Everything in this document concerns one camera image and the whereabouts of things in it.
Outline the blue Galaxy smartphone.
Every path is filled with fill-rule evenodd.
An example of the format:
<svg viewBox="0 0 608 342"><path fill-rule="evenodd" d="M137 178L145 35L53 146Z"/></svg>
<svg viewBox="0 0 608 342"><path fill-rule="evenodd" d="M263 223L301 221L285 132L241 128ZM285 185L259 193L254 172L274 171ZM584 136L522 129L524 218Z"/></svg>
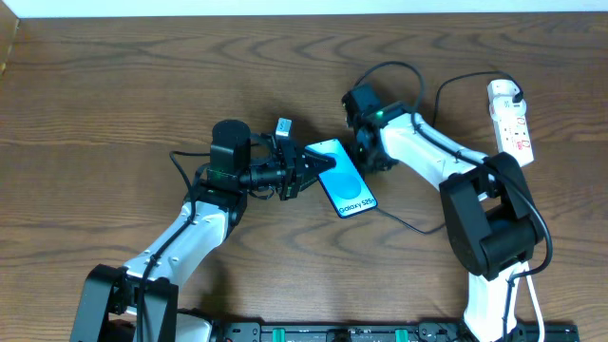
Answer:
<svg viewBox="0 0 608 342"><path fill-rule="evenodd" d="M377 200L338 139L306 146L308 151L329 157L335 166L318 178L336 214L347 219L377 207Z"/></svg>

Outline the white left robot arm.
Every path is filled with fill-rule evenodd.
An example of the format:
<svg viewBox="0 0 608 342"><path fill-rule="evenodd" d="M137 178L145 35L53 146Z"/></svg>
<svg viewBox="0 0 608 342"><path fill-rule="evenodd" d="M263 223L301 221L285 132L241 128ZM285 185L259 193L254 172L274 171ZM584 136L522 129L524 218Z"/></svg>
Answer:
<svg viewBox="0 0 608 342"><path fill-rule="evenodd" d="M247 199L267 190L281 200L315 183L336 164L287 135L251 132L238 120L216 123L208 163L184 180L176 220L119 268L99 264L87 276L73 341L212 341L208 319L178 308L180 288L239 224Z"/></svg>

